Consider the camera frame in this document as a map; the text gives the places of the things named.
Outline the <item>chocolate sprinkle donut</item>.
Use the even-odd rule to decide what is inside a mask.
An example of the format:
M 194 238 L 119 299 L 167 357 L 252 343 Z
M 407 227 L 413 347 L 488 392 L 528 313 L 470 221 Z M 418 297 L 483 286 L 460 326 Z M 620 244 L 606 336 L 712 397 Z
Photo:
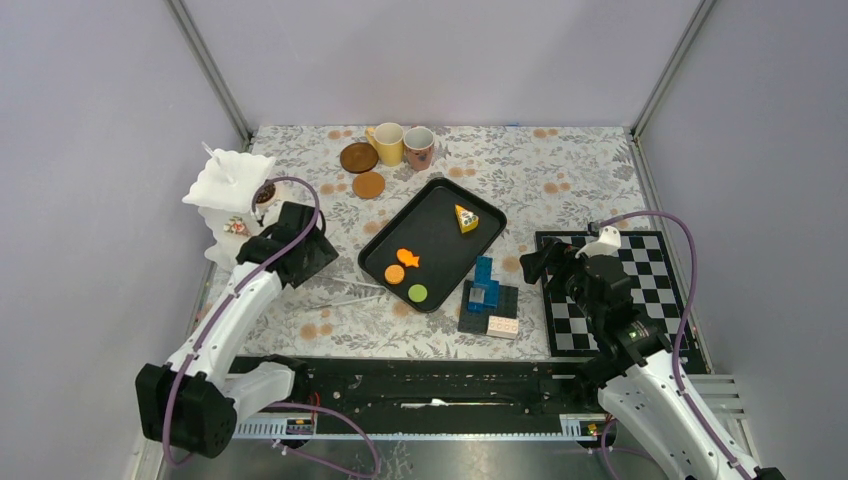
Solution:
M 268 183 L 259 189 L 255 197 L 255 204 L 257 206 L 270 204 L 275 200 L 275 197 L 276 185 L 274 183 Z

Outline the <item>white strawberry cake slice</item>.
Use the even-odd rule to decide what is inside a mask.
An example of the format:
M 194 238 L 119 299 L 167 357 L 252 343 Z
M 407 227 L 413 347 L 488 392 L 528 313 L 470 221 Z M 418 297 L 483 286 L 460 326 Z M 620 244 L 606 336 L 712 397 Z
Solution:
M 250 237 L 248 224 L 241 217 L 231 217 L 224 225 L 224 231 L 233 235 Z

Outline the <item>silver tongs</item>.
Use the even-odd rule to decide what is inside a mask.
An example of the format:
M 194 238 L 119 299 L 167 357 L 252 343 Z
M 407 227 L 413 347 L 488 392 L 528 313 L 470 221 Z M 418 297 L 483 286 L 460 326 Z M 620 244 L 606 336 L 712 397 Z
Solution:
M 323 309 L 329 309 L 329 308 L 333 308 L 333 307 L 341 307 L 341 306 L 359 304 L 359 303 L 367 302 L 367 301 L 370 301 L 370 300 L 379 300 L 379 299 L 383 298 L 384 296 L 386 296 L 388 294 L 388 290 L 385 287 L 377 285 L 377 284 L 366 283 L 366 282 L 355 281 L 355 280 L 348 280 L 348 279 L 344 279 L 344 278 L 330 277 L 330 276 L 325 276 L 325 275 L 317 275 L 316 279 L 319 279 L 320 281 L 323 281 L 323 282 L 330 282 L 330 283 L 333 283 L 333 284 L 341 284 L 341 285 L 344 285 L 346 288 L 353 288 L 353 289 L 359 288 L 359 289 L 361 289 L 362 293 L 365 293 L 365 296 L 357 296 L 354 292 L 352 297 L 347 299 L 347 300 L 344 300 L 344 299 L 342 299 L 342 300 L 336 300 L 336 299 L 327 300 L 327 301 L 324 301 L 323 303 L 319 303 L 318 305 L 308 306 L 306 308 L 307 311 L 323 310 Z

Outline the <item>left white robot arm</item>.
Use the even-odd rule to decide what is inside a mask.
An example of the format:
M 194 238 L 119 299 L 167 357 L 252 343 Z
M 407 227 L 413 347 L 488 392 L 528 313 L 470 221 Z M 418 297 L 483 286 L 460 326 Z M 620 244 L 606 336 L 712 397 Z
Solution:
M 322 213 L 284 202 L 278 220 L 237 255 L 224 292 L 197 331 L 162 366 L 144 365 L 135 379 L 141 429 L 148 440 L 217 457 L 236 427 L 277 402 L 288 411 L 311 394 L 304 361 L 273 354 L 228 379 L 246 336 L 285 287 L 297 288 L 338 257 Z

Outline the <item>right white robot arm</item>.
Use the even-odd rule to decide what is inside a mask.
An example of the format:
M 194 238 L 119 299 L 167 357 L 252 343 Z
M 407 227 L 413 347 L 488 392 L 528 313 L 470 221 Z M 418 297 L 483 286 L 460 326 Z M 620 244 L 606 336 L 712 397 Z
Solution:
M 671 479 L 782 478 L 740 448 L 701 399 L 667 334 L 635 304 L 619 246 L 553 240 L 520 258 L 525 282 L 545 280 L 570 299 L 598 345 L 573 386 L 577 405 L 611 414 Z

